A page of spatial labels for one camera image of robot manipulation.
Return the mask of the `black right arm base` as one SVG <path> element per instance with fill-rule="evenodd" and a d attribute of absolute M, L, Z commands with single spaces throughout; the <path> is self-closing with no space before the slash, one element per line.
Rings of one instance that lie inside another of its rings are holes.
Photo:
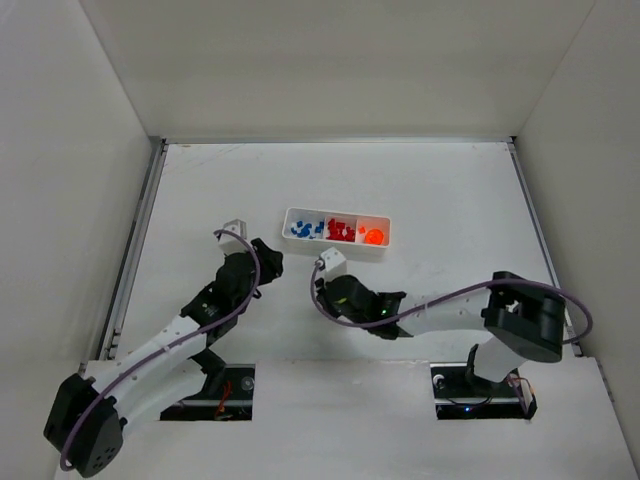
<path fill-rule="evenodd" d="M 474 345 L 465 363 L 432 363 L 434 408 L 438 420 L 530 421 L 538 411 L 537 398 L 528 379 L 512 369 L 500 382 L 475 375 Z"/>

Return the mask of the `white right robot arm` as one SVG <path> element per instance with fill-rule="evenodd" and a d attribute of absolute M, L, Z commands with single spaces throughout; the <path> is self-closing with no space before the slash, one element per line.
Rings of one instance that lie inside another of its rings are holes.
<path fill-rule="evenodd" d="M 499 383 L 527 361 L 554 364 L 563 357 L 565 299 L 550 286 L 511 272 L 431 298 L 375 292 L 353 275 L 325 279 L 314 272 L 310 291 L 327 319 L 383 340 L 447 331 L 489 333 L 467 356 L 467 376 L 485 382 Z"/>

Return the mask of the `blue lego arch piece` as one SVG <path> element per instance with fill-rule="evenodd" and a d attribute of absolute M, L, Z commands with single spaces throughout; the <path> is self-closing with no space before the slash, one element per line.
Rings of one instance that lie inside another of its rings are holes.
<path fill-rule="evenodd" d="M 317 240 L 323 236 L 324 226 L 325 223 L 323 221 L 305 222 L 298 220 L 290 224 L 289 232 L 294 238 Z"/>

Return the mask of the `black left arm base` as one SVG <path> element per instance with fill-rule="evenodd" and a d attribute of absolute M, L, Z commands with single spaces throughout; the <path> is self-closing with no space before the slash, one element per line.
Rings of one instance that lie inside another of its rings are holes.
<path fill-rule="evenodd" d="M 213 351 L 195 357 L 206 374 L 200 391 L 165 409 L 161 421 L 251 421 L 255 392 L 254 364 L 228 364 Z"/>

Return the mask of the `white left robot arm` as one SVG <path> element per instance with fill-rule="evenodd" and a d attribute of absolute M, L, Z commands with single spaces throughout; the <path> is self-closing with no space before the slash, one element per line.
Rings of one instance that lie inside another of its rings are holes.
<path fill-rule="evenodd" d="M 280 278 L 283 254 L 260 238 L 216 233 L 224 262 L 215 278 L 150 340 L 96 375 L 68 376 L 58 387 L 43 435 L 59 468 L 91 478 L 121 450 L 126 436 L 179 400 L 220 381 L 226 364 L 211 347 Z"/>

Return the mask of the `red curved lego piece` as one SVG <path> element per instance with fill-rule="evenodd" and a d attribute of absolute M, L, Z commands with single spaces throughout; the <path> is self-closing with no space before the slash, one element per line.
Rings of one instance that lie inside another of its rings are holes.
<path fill-rule="evenodd" d="M 353 243 L 356 238 L 355 228 L 337 218 L 330 218 L 326 222 L 326 231 L 326 239 L 331 241 Z"/>

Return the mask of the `white three-compartment sorting tray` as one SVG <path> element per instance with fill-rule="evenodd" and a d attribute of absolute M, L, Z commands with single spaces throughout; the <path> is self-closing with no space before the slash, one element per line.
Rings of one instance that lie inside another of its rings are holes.
<path fill-rule="evenodd" d="M 347 258 L 381 259 L 392 240 L 389 217 L 290 207 L 281 235 L 292 253 L 315 255 L 335 247 Z"/>

